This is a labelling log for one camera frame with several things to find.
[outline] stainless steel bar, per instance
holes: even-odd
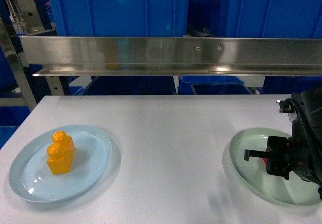
[[[35,75],[322,75],[322,40],[23,36]]]
[[[61,82],[59,80],[59,77],[54,77],[54,76],[49,76],[46,77],[46,80],[48,82],[50,91],[52,93],[53,96],[64,96],[64,90],[61,87]]]
[[[7,58],[7,61],[14,74],[16,82],[20,87],[21,93],[26,99],[27,106],[29,107],[30,111],[32,111],[36,107],[37,103],[30,89],[25,73],[22,69],[22,65],[17,56],[17,50],[15,50],[10,39],[10,35],[12,34],[15,35],[15,31],[13,29],[12,24],[5,25],[3,21],[0,20],[0,47],[4,52],[5,57]]]
[[[29,32],[34,27],[51,28],[43,0],[17,0]]]
[[[16,97],[16,98],[0,98],[0,106],[2,107],[23,107],[26,106],[26,100],[23,97]]]
[[[17,0],[24,14],[26,26],[29,32],[35,33],[41,30],[51,29],[50,20],[43,0]],[[59,77],[54,77],[48,82],[52,95],[62,95],[66,87],[63,87]]]

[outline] orange toy block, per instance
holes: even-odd
[[[47,149],[51,172],[54,175],[70,172],[76,149],[74,141],[63,131],[56,132],[52,140],[53,144]]]

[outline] white table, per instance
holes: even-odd
[[[223,168],[223,152],[239,131],[291,133],[275,103],[287,97],[45,97],[0,150],[0,223],[321,223],[320,204],[274,205],[229,181]],[[20,199],[8,183],[14,157],[37,136],[71,124],[110,136],[112,162],[102,178],[63,203]]]

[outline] blue crate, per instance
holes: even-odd
[[[202,87],[205,89],[208,88],[209,85],[243,85],[244,82],[239,77],[232,76],[179,76],[179,86],[178,93],[181,95],[194,95],[193,87],[196,85],[200,85],[197,87],[198,91]]]
[[[172,76],[96,77],[78,95],[175,95]]]
[[[28,107],[0,107],[0,126],[19,126],[29,114]]]
[[[7,59],[0,49],[0,90],[16,82]]]
[[[2,148],[8,139],[15,133],[18,127],[0,126],[0,148]]]
[[[322,77],[265,77],[265,94],[292,94],[322,85]]]
[[[193,95],[244,95],[252,92],[243,84],[191,85]]]
[[[188,23],[219,37],[322,38],[322,0],[189,0]]]
[[[188,0],[50,0],[59,36],[186,34]]]

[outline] metal rail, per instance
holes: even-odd
[[[22,36],[35,76],[221,74],[322,75],[320,39]]]

